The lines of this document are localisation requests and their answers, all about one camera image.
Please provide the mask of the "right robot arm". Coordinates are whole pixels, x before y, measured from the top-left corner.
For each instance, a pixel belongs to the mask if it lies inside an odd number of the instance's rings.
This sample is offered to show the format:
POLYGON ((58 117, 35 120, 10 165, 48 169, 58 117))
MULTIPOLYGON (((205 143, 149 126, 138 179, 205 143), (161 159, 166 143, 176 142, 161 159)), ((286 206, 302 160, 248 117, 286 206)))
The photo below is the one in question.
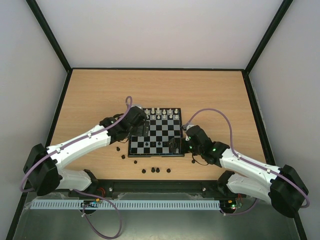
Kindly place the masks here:
POLYGON ((190 153, 225 168, 218 183, 224 196, 235 193, 263 200, 288 218, 310 205, 309 191, 292 166, 278 167, 242 155, 223 142, 212 141, 198 125, 188 127, 185 137, 170 139, 168 147, 171 153, 190 153))

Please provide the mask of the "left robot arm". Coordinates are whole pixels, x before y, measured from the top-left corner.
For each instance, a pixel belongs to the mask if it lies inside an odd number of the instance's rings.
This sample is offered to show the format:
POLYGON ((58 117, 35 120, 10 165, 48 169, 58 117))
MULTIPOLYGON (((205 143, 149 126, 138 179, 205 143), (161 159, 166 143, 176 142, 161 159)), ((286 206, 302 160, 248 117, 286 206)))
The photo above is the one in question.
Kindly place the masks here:
POLYGON ((23 172, 30 192, 38 196, 55 190, 78 190, 93 193, 98 180, 88 170, 69 170, 67 165, 99 148, 123 141, 130 136, 147 136, 149 122, 146 111, 131 106, 124 114, 106 117, 87 132, 68 141, 44 147, 41 143, 32 147, 23 172))

